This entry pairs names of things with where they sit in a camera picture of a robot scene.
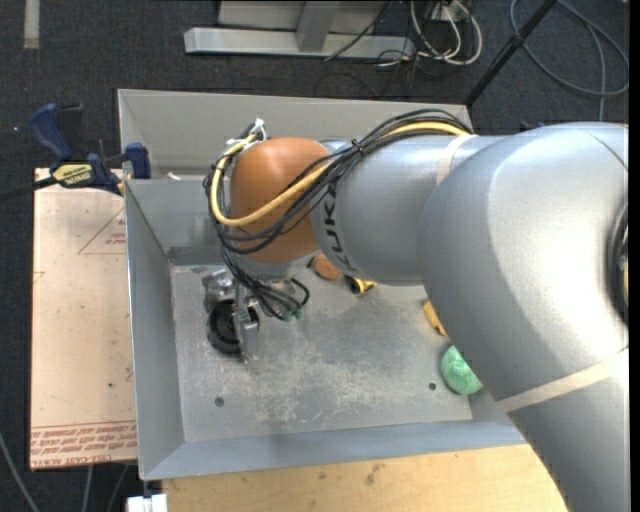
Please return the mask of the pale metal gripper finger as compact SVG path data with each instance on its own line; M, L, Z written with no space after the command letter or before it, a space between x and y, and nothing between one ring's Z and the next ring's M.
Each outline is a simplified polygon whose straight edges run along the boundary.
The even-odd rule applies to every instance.
M259 354L259 328L260 323L255 321L243 321L241 324L241 352L246 362L255 361Z

